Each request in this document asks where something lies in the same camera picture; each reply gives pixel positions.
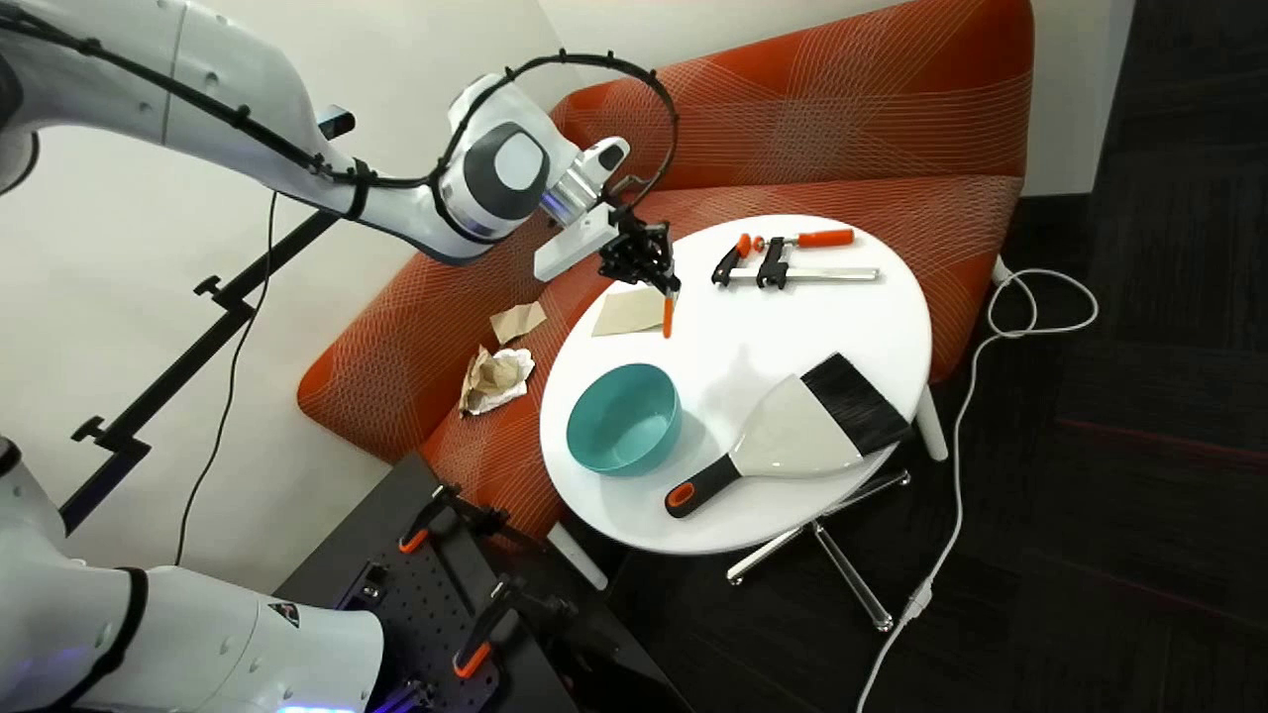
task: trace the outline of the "black floor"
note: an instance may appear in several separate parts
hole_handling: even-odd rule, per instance
[[[1098,189],[1022,201],[1012,267],[1071,271],[1106,314],[982,361],[967,532],[873,713],[1268,710],[1265,37],[1265,0],[1143,0]],[[923,465],[832,524],[890,605],[946,535],[946,485]],[[725,568],[637,556],[616,601],[703,713],[851,710],[881,633],[827,560],[798,543],[741,589]]]

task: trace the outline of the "white cable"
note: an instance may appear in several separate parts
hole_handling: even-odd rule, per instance
[[[1026,285],[1026,276],[1066,280],[1074,295],[1086,299],[1091,314],[1086,314],[1081,320],[1071,320],[1071,325],[1037,325],[1037,299],[1034,299],[1034,288]],[[1022,330],[1004,330],[1004,325],[996,320],[999,299],[1004,299],[1012,285],[1022,288],[1026,308],[1030,308],[1030,317],[1026,317]],[[954,499],[952,535],[946,535],[935,568],[931,568],[931,571],[918,580],[918,588],[913,589],[913,598],[909,598],[909,605],[902,605],[902,614],[898,614],[898,627],[882,639],[882,646],[881,646],[881,652],[875,652],[875,662],[873,662],[873,668],[869,668],[869,680],[865,680],[865,688],[860,688],[860,699],[855,699],[855,713],[869,710],[869,699],[873,699],[873,684],[875,684],[875,677],[881,677],[881,668],[882,668],[882,658],[889,658],[890,646],[902,639],[909,622],[915,622],[915,619],[927,609],[927,601],[935,598],[935,580],[945,574],[945,568],[946,568],[946,560],[952,560],[952,552],[954,552],[954,543],[959,543],[959,532],[964,532],[959,433],[964,433],[964,415],[967,415],[967,407],[975,404],[975,391],[979,391],[979,361],[982,361],[982,351],[987,351],[996,342],[1026,342],[1026,338],[1066,338],[1066,333],[1081,333],[1081,330],[1091,330],[1098,317],[1102,317],[1098,295],[1086,288],[1081,280],[1074,280],[1071,275],[1059,275],[1059,271],[1044,271],[1044,267],[1034,267],[1034,271],[1016,271],[1016,275],[1007,275],[1004,285],[996,285],[996,295],[991,295],[991,301],[987,301],[987,330],[991,330],[991,338],[970,351],[967,391],[964,391],[959,411],[954,411],[954,425],[952,425],[952,499]]]

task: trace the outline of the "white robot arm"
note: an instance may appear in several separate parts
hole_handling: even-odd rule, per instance
[[[576,147],[489,74],[449,112],[445,165],[375,180],[329,141],[336,118],[316,118],[281,52],[193,0],[0,0],[0,196],[36,170],[40,132],[57,124],[231,165],[440,263],[472,263],[548,209],[560,238],[539,254],[542,280],[620,238],[604,181],[631,156],[625,140]]]
[[[472,263],[548,209],[550,280],[620,244],[631,209],[604,197],[625,140],[568,141],[550,116],[489,74],[451,102],[427,180],[375,180],[340,156],[287,57],[193,0],[0,0],[0,196],[40,163],[40,132],[102,127],[159,141],[440,263]],[[676,288],[658,244],[620,248]],[[363,710],[383,658],[371,614],[276,601],[192,571],[108,571],[58,552],[68,526],[0,438],[0,710]]]

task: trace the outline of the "table top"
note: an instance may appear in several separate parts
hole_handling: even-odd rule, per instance
[[[848,499],[890,449],[842,477],[741,481],[672,520],[663,499],[672,485],[725,456],[761,395],[845,351],[902,415],[915,415],[931,367],[931,317],[915,275],[881,238],[855,231],[855,244],[790,248],[790,267],[875,267],[875,285],[790,280],[790,288],[709,280],[716,256],[741,238],[790,238],[842,231],[814,214],[761,214],[723,223],[672,242],[680,276],[672,338],[595,338],[604,299],[563,342],[542,391],[539,445],[563,505],[595,532],[663,556],[723,556],[758,545]],[[663,468],[647,477],[597,477],[568,452],[568,415],[604,374],[620,363],[663,363],[676,383],[680,433]]]

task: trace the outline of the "teal bowl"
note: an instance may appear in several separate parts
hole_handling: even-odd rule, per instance
[[[572,407],[568,452],[604,477],[643,477],[672,452],[676,425],[672,379],[653,363],[622,363]]]

